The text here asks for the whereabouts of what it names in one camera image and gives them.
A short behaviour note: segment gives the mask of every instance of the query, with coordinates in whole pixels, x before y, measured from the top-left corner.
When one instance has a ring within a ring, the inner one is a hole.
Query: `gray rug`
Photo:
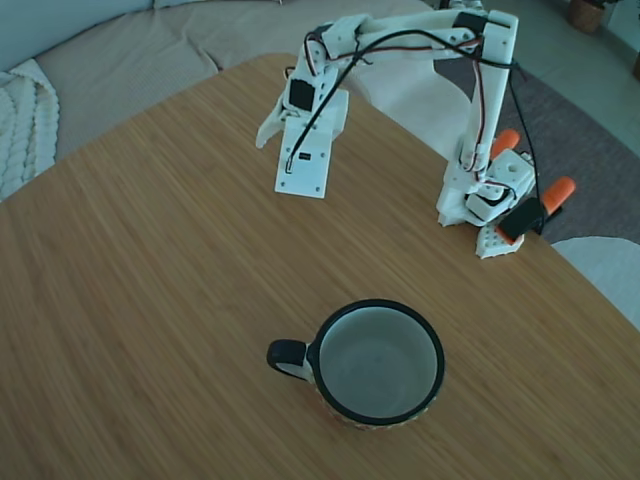
[[[475,79],[470,62],[437,62],[438,73],[471,94]],[[516,72],[514,87],[531,134],[544,191],[563,175],[578,188],[564,211],[545,227],[551,243],[575,237],[619,237],[640,244],[640,158],[580,108],[526,73]],[[528,151],[509,93],[498,131],[515,128]]]

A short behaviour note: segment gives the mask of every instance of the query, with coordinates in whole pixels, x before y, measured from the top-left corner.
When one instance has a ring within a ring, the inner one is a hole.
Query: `black mug handle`
[[[290,377],[311,381],[313,371],[307,361],[307,344],[299,340],[276,340],[267,350],[271,368]]]

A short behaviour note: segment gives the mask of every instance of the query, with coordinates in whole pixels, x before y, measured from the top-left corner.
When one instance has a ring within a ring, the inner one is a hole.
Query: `white robotic arm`
[[[256,139],[261,148],[284,130],[276,191],[324,197],[331,143],[344,129],[348,108],[348,92],[336,87],[356,65],[354,59],[367,64],[464,55],[473,58],[476,74],[472,113],[459,154],[447,158],[436,206],[439,221],[482,227],[515,206],[535,184],[530,159],[506,150],[491,161],[490,151],[517,25],[516,17],[502,12],[441,10],[382,20],[344,17],[308,33],[285,90]]]

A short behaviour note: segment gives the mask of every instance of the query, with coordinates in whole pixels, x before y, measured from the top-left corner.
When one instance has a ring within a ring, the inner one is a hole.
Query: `cable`
[[[373,42],[371,42],[369,45],[364,47],[362,50],[360,50],[358,52],[355,52],[353,54],[353,58],[351,59],[351,62],[349,62],[349,65],[347,65],[346,68],[343,70],[343,72],[340,74],[340,76],[336,80],[336,83],[333,85],[333,87],[331,87],[331,90],[329,90],[329,93],[327,93],[326,97],[324,98],[324,100],[322,101],[320,106],[316,109],[316,111],[313,113],[313,115],[311,115],[311,119],[306,124],[304,130],[302,131],[302,133],[298,137],[298,140],[296,140],[296,143],[293,146],[293,149],[291,150],[291,154],[289,155],[289,158],[287,159],[287,163],[285,165],[285,172],[286,173],[291,173],[291,166],[293,164],[293,158],[295,157],[297,151],[300,149],[300,146],[302,145],[302,142],[304,141],[304,139],[307,137],[307,135],[309,134],[309,132],[313,128],[315,122],[318,120],[318,117],[320,116],[322,111],[326,108],[326,106],[329,104],[329,102],[331,101],[331,99],[333,98],[335,93],[338,91],[338,88],[340,87],[342,82],[344,82],[345,78],[347,78],[347,75],[349,75],[351,70],[353,70],[353,68],[364,57],[364,55],[366,55],[367,53],[371,52],[374,48],[376,48],[381,43],[384,43],[384,42],[386,42],[388,40],[391,40],[393,38],[409,36],[409,35],[420,35],[420,36],[423,36],[423,37],[427,37],[430,40],[433,40],[433,41],[436,41],[436,42],[440,43],[446,49],[456,52],[457,54],[459,54],[462,57],[469,58],[471,60],[474,60],[474,61],[476,61],[478,63],[482,63],[484,65],[490,65],[490,66],[495,67],[495,68],[504,68],[504,69],[509,69],[509,70],[514,69],[517,66],[516,63],[500,63],[500,62],[494,62],[494,61],[491,61],[491,60],[487,60],[487,59],[481,58],[477,54],[469,53],[466,50],[463,50],[461,47],[459,47],[457,45],[453,45],[453,44],[447,42],[446,40],[441,39],[437,35],[434,35],[433,33],[427,32],[425,30],[418,30],[418,29],[400,30],[398,32],[392,32],[392,33],[389,33],[387,35],[384,35],[383,37],[380,37],[377,40],[374,40]]]
[[[520,123],[522,124],[522,129],[524,130],[524,136],[527,139],[527,143],[529,144],[529,150],[531,153],[531,160],[533,162],[533,176],[535,177],[535,181],[536,181],[536,198],[538,200],[538,203],[540,204],[540,208],[542,209],[542,211],[544,212],[544,205],[542,205],[542,197],[540,195],[540,182],[539,182],[539,174],[538,174],[538,161],[536,159],[536,153],[535,150],[533,148],[533,142],[531,141],[531,135],[529,134],[529,129],[527,128],[527,122],[524,119],[524,114],[522,113],[522,107],[520,106],[520,101],[518,100],[518,95],[516,95],[516,90],[513,87],[513,72],[511,72],[509,74],[509,90],[511,91],[511,97],[513,97],[513,103],[516,107],[516,111],[518,112],[518,117],[520,119]],[[544,218],[544,214],[542,215],[541,221],[540,221],[540,226],[536,229],[536,233],[538,235],[542,234],[542,231],[544,230],[544,225],[545,225],[545,218]]]
[[[473,162],[471,163],[471,166],[469,167],[469,170],[467,170],[466,168],[463,167],[463,170],[465,172],[472,172],[473,169],[476,166],[476,161],[478,159],[478,145],[480,145],[480,141],[482,140],[482,135],[484,134],[484,124],[486,121],[486,106],[485,106],[485,100],[484,100],[484,82],[482,80],[482,72],[480,71],[480,65],[478,65],[478,62],[474,61],[473,62],[473,71],[476,74],[476,81],[478,84],[478,92],[479,92],[479,97],[480,97],[480,128],[478,129],[478,137],[476,138],[476,146],[473,149]]]

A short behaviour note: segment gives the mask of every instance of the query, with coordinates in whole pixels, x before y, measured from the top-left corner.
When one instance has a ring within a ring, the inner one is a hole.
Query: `sofa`
[[[225,69],[267,53],[297,54],[304,34],[323,22],[357,13],[386,17],[430,8],[420,0],[211,0],[166,8],[153,8],[151,0],[9,1],[15,6],[11,15],[0,16],[0,27],[5,27],[0,36],[30,40],[14,39],[9,55],[7,50],[0,55],[0,68],[35,56],[56,89],[57,161]],[[9,17],[29,28],[9,32]],[[405,73],[401,83],[399,72]],[[436,151],[449,156],[456,148],[469,101],[434,72],[432,62],[400,59],[374,65],[359,69],[350,82]]]

